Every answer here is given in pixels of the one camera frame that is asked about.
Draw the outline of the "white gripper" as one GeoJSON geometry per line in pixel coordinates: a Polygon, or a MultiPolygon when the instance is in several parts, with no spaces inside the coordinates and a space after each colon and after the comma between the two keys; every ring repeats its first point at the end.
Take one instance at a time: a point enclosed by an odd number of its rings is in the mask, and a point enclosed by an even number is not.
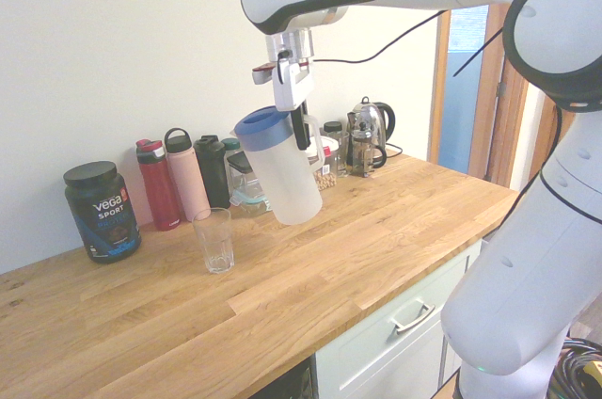
{"type": "Polygon", "coordinates": [[[310,63],[279,60],[272,80],[276,108],[278,111],[291,111],[296,145],[304,151],[310,145],[309,126],[304,121],[304,117],[309,114],[306,99],[314,89],[310,63]]]}

